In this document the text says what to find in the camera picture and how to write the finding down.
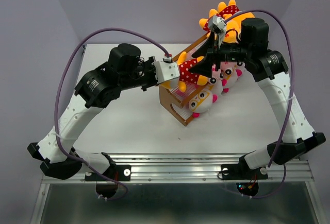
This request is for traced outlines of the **pink plush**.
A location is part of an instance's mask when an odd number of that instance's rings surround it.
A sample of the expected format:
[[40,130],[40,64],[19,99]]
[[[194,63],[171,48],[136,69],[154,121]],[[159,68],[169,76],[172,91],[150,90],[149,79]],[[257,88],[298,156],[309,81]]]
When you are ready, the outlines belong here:
[[221,71],[226,71],[228,68],[235,68],[236,62],[221,62],[220,69]]
[[220,83],[222,85],[223,80],[224,80],[224,77],[223,77],[222,71],[220,69],[216,70],[216,66],[213,65],[212,66],[212,76],[209,78],[208,82],[210,84]]

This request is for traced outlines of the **white glasses plush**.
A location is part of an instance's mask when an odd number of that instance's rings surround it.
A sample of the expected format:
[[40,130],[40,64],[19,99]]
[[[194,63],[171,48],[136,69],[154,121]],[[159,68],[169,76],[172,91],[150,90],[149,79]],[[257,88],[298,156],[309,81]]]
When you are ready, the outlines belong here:
[[245,64],[243,62],[236,62],[235,68],[228,68],[226,71],[222,71],[223,77],[226,80],[226,84],[223,87],[223,92],[228,93],[229,89],[235,85],[237,80],[245,72]]
[[217,78],[209,78],[208,84],[205,86],[205,89],[209,90],[212,93],[212,102],[216,102],[223,92],[223,84],[221,80]]
[[187,119],[190,116],[199,117],[200,114],[207,112],[212,106],[212,93],[202,88],[200,92],[192,97],[183,108],[179,108],[175,105],[172,105],[173,109],[180,115],[183,119]]

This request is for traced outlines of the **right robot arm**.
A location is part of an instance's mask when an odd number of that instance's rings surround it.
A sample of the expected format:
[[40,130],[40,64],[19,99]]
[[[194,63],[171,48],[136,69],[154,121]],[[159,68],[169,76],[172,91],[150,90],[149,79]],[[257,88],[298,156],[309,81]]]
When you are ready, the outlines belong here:
[[219,173],[223,180],[249,179],[263,167],[273,163],[284,165],[308,153],[326,138],[307,121],[294,95],[293,72],[288,71],[283,55],[268,48],[268,24],[263,19],[247,18],[241,24],[240,39],[226,43],[223,39],[229,22],[217,15],[207,21],[210,36],[193,53],[193,57],[202,56],[203,60],[190,72],[211,77],[212,70],[218,70],[222,62],[242,62],[265,94],[281,128],[278,140],[243,155],[237,164],[223,165]]

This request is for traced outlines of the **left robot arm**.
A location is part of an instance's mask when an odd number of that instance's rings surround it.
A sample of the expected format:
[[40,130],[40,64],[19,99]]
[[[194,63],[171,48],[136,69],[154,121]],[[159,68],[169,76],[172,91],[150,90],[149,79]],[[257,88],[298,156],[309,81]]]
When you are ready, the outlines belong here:
[[111,49],[108,60],[85,73],[74,89],[61,116],[55,111],[51,131],[39,142],[27,147],[31,156],[41,161],[42,172],[55,179],[66,180],[84,170],[103,180],[118,180],[115,161],[104,152],[83,156],[75,142],[89,123],[124,90],[147,88],[165,81],[172,66],[153,56],[142,59],[141,50],[127,43]]

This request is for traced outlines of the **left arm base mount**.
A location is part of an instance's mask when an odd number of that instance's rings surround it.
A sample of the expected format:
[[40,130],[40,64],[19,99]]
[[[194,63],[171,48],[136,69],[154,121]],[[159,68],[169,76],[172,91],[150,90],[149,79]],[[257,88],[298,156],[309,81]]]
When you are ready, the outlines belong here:
[[128,164],[111,166],[104,172],[106,180],[97,176],[95,191],[98,199],[114,201],[124,198],[128,193],[128,187],[124,184],[130,181],[131,166]]

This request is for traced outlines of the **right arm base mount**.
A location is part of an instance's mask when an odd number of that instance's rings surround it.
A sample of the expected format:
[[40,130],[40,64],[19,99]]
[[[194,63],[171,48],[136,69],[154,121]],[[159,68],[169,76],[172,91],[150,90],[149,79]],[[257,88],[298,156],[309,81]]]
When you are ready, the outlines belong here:
[[250,169],[248,166],[237,164],[222,164],[217,177],[224,181],[236,181],[238,192],[251,198],[256,197],[259,191],[259,180],[268,179],[265,167]]

